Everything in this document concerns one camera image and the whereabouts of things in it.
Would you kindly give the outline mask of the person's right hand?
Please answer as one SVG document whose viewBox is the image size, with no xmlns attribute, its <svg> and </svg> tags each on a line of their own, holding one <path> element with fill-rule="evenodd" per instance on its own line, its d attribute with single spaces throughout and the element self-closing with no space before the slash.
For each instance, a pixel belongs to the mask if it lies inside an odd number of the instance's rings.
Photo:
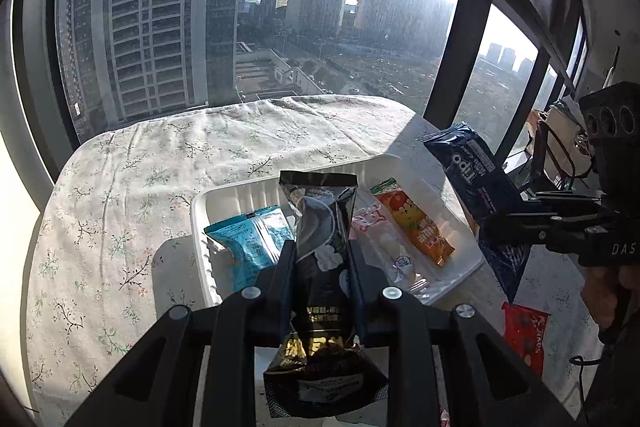
<svg viewBox="0 0 640 427">
<path fill-rule="evenodd" d="M 617 306 L 617 284 L 627 289 L 634 289 L 637 270 L 634 267 L 590 268 L 585 272 L 582 286 L 582 301 L 591 317 L 602 329 L 607 329 L 614 322 Z"/>
</svg>

